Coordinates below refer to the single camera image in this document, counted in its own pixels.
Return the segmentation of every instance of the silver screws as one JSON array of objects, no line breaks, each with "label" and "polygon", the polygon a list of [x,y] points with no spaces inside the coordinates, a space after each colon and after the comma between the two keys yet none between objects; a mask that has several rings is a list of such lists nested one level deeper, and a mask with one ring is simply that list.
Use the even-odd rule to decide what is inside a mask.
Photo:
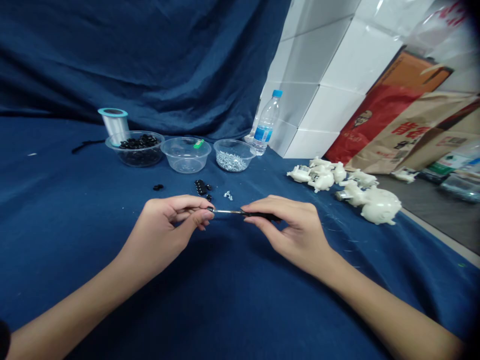
[{"label": "silver screws", "polygon": [[216,162],[222,169],[232,173],[239,173],[249,166],[240,156],[223,151],[217,151]]},{"label": "silver screws", "polygon": [[223,194],[224,198],[228,198],[228,200],[233,201],[234,197],[230,195],[230,190],[228,190],[226,193]]}]

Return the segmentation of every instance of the screwdriver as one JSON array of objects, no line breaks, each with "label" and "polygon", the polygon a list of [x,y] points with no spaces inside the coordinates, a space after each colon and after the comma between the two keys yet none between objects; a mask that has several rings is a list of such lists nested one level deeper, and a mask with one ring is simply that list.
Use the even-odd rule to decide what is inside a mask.
[{"label": "screwdriver", "polygon": [[214,209],[211,206],[207,207],[206,209],[211,211],[214,214],[216,214],[216,213],[239,214],[239,215],[243,215],[243,216],[246,216],[246,217],[258,216],[258,217],[265,218],[265,219],[270,220],[270,221],[279,221],[279,222],[282,221],[282,219],[279,218],[278,216],[275,216],[275,215],[269,214],[269,213],[264,213],[264,212],[246,212],[246,211],[243,211],[243,210],[240,210],[240,211],[217,210],[217,209]]}]

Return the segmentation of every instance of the fingernail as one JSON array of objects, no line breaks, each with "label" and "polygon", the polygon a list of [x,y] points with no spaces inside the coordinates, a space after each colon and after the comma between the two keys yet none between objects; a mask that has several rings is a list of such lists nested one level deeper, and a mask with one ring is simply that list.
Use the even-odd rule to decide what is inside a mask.
[{"label": "fingernail", "polygon": [[215,214],[213,212],[204,211],[203,214],[201,215],[201,218],[203,219],[203,221],[206,221],[206,220],[212,220],[214,216]]}]

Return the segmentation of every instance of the screwdriver handle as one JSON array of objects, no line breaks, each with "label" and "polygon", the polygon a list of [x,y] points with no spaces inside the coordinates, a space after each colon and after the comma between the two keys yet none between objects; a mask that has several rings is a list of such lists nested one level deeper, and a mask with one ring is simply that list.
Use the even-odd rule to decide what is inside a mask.
[{"label": "screwdriver handle", "polygon": [[269,213],[265,213],[265,212],[245,212],[245,211],[242,210],[241,214],[243,216],[246,216],[246,217],[258,216],[258,217],[261,217],[261,218],[265,218],[269,221],[282,221],[282,219],[279,218],[278,216],[275,216],[275,215],[269,214]]}]

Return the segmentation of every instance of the hand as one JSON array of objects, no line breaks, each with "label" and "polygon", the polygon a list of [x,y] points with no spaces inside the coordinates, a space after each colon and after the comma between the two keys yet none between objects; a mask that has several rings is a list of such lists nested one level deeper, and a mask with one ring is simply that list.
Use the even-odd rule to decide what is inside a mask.
[{"label": "hand", "polygon": [[273,249],[303,271],[324,281],[335,266],[338,254],[329,246],[320,223],[317,209],[306,202],[270,195],[245,205],[248,213],[268,213],[278,216],[290,225],[279,231],[263,217],[246,217],[267,237]]},{"label": "hand", "polygon": [[146,202],[117,256],[145,281],[161,273],[185,249],[196,228],[209,225],[213,205],[199,196],[181,195]]}]

